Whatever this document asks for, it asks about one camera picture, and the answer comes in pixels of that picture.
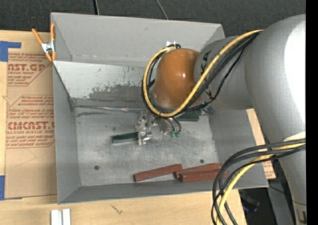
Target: blue tape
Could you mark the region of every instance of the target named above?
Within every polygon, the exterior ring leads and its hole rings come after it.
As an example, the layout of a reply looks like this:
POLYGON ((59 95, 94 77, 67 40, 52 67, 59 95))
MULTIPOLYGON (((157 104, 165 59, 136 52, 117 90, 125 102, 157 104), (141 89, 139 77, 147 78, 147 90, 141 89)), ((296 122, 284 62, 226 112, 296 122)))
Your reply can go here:
POLYGON ((4 200, 4 175, 0 175, 0 200, 4 200))
POLYGON ((8 61, 9 48, 21 48, 21 42, 0 41, 0 62, 8 61))

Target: white plastic piece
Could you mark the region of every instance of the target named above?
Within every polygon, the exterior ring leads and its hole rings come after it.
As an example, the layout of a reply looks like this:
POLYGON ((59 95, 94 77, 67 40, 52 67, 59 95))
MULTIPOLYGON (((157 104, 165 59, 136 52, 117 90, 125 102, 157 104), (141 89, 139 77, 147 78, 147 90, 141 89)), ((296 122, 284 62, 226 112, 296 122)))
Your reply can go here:
POLYGON ((71 210, 52 210, 51 225, 71 225, 71 210))

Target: green object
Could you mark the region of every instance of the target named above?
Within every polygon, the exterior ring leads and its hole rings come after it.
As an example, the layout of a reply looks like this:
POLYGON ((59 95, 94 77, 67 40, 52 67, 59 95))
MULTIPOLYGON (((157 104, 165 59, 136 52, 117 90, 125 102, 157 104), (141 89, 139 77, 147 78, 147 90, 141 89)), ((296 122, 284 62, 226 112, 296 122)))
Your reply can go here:
POLYGON ((138 132, 119 134, 111 136, 111 141, 115 143, 135 141, 138 139, 138 132))
POLYGON ((186 112, 177 117, 178 121, 188 121, 188 122, 197 122, 199 121, 199 116, 202 114, 201 111, 191 111, 186 112))

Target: cardboard sheet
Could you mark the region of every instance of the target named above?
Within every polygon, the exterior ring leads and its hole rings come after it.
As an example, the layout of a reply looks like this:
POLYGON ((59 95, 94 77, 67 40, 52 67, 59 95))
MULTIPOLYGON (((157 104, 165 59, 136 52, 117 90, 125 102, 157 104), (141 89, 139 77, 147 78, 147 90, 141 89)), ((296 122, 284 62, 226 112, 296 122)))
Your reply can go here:
MULTIPOLYGON (((48 33, 40 36, 49 41, 48 33)), ((32 32, 0 31, 0 41, 21 43, 8 50, 1 99, 7 106, 4 197, 56 194, 52 64, 32 32)))

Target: red wooden block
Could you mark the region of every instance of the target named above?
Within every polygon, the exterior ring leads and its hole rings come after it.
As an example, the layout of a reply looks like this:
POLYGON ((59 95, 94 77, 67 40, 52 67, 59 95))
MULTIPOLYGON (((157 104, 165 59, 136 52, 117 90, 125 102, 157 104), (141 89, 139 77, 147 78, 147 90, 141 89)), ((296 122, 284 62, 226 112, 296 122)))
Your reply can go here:
POLYGON ((215 169, 221 168, 221 164, 219 163, 210 163, 202 166, 186 168, 183 170, 179 170, 174 173, 175 178, 179 178, 181 173, 191 173, 191 172, 199 172, 199 171, 213 171, 215 169))
POLYGON ((167 167, 156 168, 153 170, 134 174, 134 180, 135 180, 135 182, 138 182, 138 181, 146 180, 149 178, 154 178, 157 176, 171 174, 171 173, 174 173, 174 172, 181 170, 181 169, 182 169, 181 164, 174 164, 174 165, 167 166, 167 167))
POLYGON ((220 172, 220 169, 215 169, 213 171, 199 171, 199 172, 188 172, 180 174, 180 179, 182 182, 192 182, 205 179, 215 179, 220 172))

